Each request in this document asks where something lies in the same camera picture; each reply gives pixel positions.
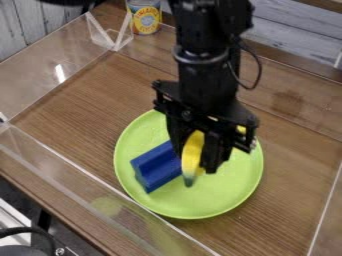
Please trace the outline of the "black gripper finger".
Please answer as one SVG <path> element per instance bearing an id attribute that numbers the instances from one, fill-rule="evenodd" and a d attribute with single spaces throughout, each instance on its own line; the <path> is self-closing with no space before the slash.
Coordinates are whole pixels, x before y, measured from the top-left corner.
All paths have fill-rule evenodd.
<path id="1" fill-rule="evenodd" d="M 173 148 L 178 157 L 182 157 L 185 144 L 196 129 L 189 125 L 186 121 L 180 120 L 172 116 L 166 118 L 166 121 Z"/>
<path id="2" fill-rule="evenodd" d="M 201 167 L 208 174 L 216 174 L 221 165 L 230 159 L 234 132 L 225 129 L 205 134 L 205 145 L 201 153 Z"/>

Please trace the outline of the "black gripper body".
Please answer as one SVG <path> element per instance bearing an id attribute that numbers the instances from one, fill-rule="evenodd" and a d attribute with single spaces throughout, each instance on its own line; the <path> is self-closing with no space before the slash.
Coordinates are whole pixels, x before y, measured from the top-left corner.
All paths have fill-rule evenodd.
<path id="1" fill-rule="evenodd" d="M 241 51 L 226 49 L 202 54 L 184 49 L 173 51 L 180 77 L 157 80 L 154 108 L 184 120 L 205 134 L 232 129 L 233 149 L 254 149 L 260 120 L 238 101 Z"/>

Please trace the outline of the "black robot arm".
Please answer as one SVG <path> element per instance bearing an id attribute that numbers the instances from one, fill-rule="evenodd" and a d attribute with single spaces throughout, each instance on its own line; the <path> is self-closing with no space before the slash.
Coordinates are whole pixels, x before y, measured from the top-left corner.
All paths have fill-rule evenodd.
<path id="1" fill-rule="evenodd" d="M 210 174 L 234 149 L 254 149 L 260 120 L 238 100 L 241 35 L 253 27 L 250 0 L 169 0 L 177 43 L 178 79 L 157 80 L 154 108 L 166 115 L 177 152 L 196 131 L 205 133 L 200 166 Z"/>

